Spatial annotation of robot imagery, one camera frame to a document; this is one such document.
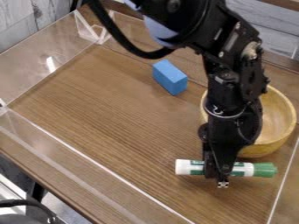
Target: marker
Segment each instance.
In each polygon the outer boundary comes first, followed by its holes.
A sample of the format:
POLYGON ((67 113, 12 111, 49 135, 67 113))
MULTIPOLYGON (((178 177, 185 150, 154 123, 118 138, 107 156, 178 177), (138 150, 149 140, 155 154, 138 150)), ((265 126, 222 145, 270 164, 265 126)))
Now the marker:
MULTIPOLYGON (((175 174, 177 175, 205 175, 205 162, 199 160, 177 159, 175 174)), ((230 176, 233 177, 261 177, 273 178, 277 175, 277 167, 273 163, 239 163, 234 165, 230 176)))

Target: black cable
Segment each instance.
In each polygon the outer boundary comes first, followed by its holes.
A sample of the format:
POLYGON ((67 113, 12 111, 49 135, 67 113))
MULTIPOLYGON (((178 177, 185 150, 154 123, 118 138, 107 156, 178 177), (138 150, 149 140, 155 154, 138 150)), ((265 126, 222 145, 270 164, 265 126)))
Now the black cable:
POLYGON ((174 49, 170 49, 167 47, 163 47, 161 50, 157 50, 154 52, 145 52, 142 49, 139 49, 131 41, 127 39, 127 36, 125 33, 119 30, 114 20, 111 19, 102 3, 99 0, 91 0, 89 1, 89 6, 93 9, 94 13, 98 16, 98 19, 101 20, 102 24, 106 26, 109 32, 111 33, 113 37, 115 38, 117 42, 137 56, 145 59, 150 60, 158 60, 163 58, 166 55, 174 52, 174 49))
POLYGON ((0 207, 19 207, 19 206, 39 207, 49 214, 51 224, 58 224, 57 214, 42 203, 29 199, 7 199, 0 201, 0 207))

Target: yellow bowl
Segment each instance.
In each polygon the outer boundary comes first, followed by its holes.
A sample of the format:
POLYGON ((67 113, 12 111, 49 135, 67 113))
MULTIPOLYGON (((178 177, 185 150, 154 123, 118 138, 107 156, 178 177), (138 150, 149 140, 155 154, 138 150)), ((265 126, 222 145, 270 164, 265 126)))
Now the yellow bowl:
MULTIPOLYGON (((261 97, 263 105, 263 129, 254 145, 247 146, 238 154, 241 158, 261 158, 277 151, 286 143, 295 130, 295 107, 286 96, 274 88, 267 88, 267 94, 261 97)), ((207 92, 201 99, 201 115, 209 121, 209 115, 203 109, 207 92)))

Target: blue object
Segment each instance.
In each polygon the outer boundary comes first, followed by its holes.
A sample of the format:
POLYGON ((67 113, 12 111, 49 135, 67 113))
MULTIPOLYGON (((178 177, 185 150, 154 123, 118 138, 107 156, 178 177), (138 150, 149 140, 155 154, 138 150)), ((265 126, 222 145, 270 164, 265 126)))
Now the blue object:
POLYGON ((169 59, 154 64, 154 79, 171 95, 178 95, 187 89, 189 77, 169 59))

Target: green marker cap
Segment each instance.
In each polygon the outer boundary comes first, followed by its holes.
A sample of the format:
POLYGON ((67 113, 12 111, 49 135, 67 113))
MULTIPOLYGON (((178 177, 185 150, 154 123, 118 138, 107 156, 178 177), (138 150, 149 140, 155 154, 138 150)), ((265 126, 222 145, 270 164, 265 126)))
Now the green marker cap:
POLYGON ((277 167, 273 163, 254 164, 255 174, 254 177, 273 178, 278 174, 277 167))

